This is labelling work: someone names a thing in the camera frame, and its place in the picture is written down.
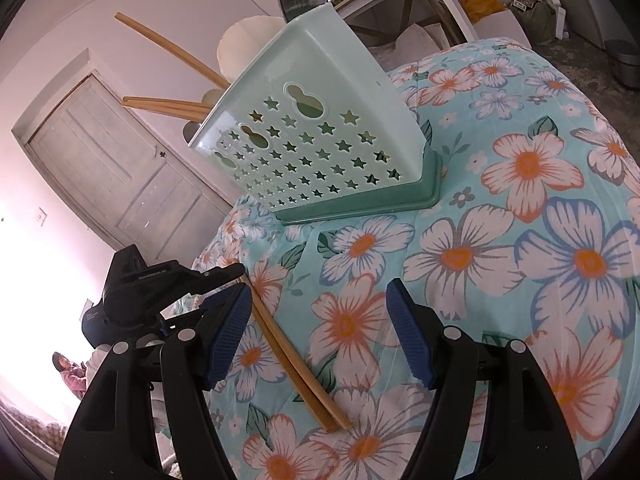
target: floor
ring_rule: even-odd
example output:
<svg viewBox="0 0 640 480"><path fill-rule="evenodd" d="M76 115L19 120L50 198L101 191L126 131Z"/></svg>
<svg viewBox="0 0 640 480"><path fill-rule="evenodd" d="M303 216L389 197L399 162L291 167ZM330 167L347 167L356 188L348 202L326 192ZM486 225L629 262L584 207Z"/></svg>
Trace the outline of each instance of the floor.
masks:
<svg viewBox="0 0 640 480"><path fill-rule="evenodd" d="M640 91L624 88L613 79L607 55L575 34L535 50L591 99L640 164Z"/></svg>

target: yellow bag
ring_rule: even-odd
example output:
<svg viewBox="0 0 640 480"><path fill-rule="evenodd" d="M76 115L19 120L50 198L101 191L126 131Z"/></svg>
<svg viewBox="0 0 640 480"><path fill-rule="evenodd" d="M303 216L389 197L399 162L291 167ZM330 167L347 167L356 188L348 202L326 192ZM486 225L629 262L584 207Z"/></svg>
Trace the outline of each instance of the yellow bag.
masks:
<svg viewBox="0 0 640 480"><path fill-rule="evenodd" d="M462 0L462 8L471 23L477 23L485 16L504 10L504 5L498 0Z"/></svg>

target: white door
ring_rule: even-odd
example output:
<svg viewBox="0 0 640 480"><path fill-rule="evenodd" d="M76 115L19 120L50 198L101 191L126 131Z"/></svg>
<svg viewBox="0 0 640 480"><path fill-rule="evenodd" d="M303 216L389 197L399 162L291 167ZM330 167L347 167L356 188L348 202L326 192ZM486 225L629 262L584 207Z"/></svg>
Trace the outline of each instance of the white door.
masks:
<svg viewBox="0 0 640 480"><path fill-rule="evenodd" d="M190 267L230 206L89 76L27 145L52 187L115 248Z"/></svg>

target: door panel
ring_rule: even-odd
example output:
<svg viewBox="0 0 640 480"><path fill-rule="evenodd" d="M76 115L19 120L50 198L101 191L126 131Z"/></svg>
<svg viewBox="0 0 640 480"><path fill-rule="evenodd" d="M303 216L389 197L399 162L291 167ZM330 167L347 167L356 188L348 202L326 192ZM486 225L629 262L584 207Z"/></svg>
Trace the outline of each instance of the door panel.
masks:
<svg viewBox="0 0 640 480"><path fill-rule="evenodd" d="M190 266L230 210L93 76L42 125L28 151L90 227L123 247L135 243L149 264Z"/></svg>

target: floral bedspread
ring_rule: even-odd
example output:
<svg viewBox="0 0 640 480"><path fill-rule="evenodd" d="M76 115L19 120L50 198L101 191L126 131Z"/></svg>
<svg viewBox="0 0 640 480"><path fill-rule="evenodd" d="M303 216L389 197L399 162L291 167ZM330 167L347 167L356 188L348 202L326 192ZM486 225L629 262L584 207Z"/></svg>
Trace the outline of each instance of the floral bedspread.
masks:
<svg viewBox="0 0 640 480"><path fill-rule="evenodd" d="M240 479L400 478L432 398L386 315L386 284L402 277L476 341L530 345L587 477L640 402L640 170L593 104L511 40L467 43L389 77L444 158L435 207L284 227L245 196L194 264L239 258L354 422L319 429L251 322L211 399L229 460ZM479 385L461 475L485 407Z"/></svg>

